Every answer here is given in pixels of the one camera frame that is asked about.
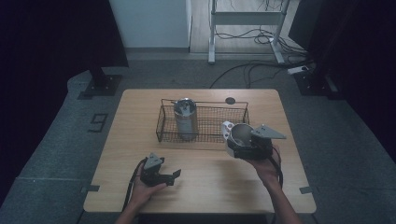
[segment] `silver cylinder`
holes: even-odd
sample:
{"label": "silver cylinder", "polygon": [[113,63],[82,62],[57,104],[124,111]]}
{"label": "silver cylinder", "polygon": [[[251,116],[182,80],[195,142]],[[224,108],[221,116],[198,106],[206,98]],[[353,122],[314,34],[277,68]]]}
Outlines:
{"label": "silver cylinder", "polygon": [[177,133],[183,140],[192,140],[198,134],[197,106],[189,98],[182,98],[175,102],[175,120]]}

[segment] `human arm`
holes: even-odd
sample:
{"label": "human arm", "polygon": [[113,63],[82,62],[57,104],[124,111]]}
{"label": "human arm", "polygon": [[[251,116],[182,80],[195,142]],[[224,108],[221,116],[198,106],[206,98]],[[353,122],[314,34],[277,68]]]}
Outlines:
{"label": "human arm", "polygon": [[143,165],[139,166],[137,176],[134,181],[134,188],[132,196],[128,205],[122,211],[121,215],[116,221],[116,224],[131,224],[134,217],[137,215],[143,205],[149,200],[152,194],[166,188],[166,184],[162,183],[154,187],[148,187],[140,180],[140,174],[142,173]]}
{"label": "human arm", "polygon": [[[278,147],[274,146],[273,158],[279,164],[280,158],[277,153]],[[246,160],[250,163],[257,172],[260,180],[267,188],[268,193],[270,194],[271,201],[274,206],[274,210],[276,213],[276,217],[281,224],[302,224],[303,222],[299,219],[297,214],[295,213],[293,207],[291,206],[288,198],[283,192],[279,181],[277,180],[277,172],[274,165],[269,160],[262,161],[253,161]]]}

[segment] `wire basket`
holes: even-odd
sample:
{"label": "wire basket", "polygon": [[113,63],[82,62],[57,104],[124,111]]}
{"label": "wire basket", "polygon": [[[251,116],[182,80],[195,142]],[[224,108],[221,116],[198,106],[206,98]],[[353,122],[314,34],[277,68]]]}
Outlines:
{"label": "wire basket", "polygon": [[223,143],[224,138],[220,127],[224,121],[228,120],[235,124],[249,124],[247,102],[236,102],[233,105],[229,105],[225,102],[195,102],[197,105],[198,133],[191,133],[196,135],[196,137],[185,140],[182,139],[177,132],[174,102],[175,100],[162,99],[156,130],[159,142]]}

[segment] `black curtain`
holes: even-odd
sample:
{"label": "black curtain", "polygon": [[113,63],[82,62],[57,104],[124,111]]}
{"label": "black curtain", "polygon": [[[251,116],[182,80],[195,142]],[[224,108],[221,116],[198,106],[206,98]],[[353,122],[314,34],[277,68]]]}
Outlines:
{"label": "black curtain", "polygon": [[0,3],[0,203],[56,117],[67,80],[128,66],[107,0]]}
{"label": "black curtain", "polygon": [[393,0],[301,0],[290,28],[318,64],[316,78],[332,79],[394,161],[395,11]]}

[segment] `metal rack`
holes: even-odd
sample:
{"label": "metal rack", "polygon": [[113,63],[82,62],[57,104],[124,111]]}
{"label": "metal rack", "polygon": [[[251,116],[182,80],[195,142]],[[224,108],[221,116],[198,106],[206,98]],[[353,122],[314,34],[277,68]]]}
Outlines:
{"label": "metal rack", "polygon": [[278,63],[285,63],[278,44],[280,31],[288,12],[290,0],[286,0],[281,11],[265,12],[226,12],[216,11],[217,0],[212,0],[210,12],[209,63],[215,63],[215,26],[216,25],[276,25],[274,38],[270,38],[271,48]]}
{"label": "metal rack", "polygon": [[177,132],[174,100],[162,99],[157,123],[157,138],[159,142],[214,142],[223,143],[224,138],[220,125],[228,120],[232,123],[247,123],[248,103],[236,102],[228,105],[225,102],[195,102],[197,104],[198,133],[191,140],[183,140]]}

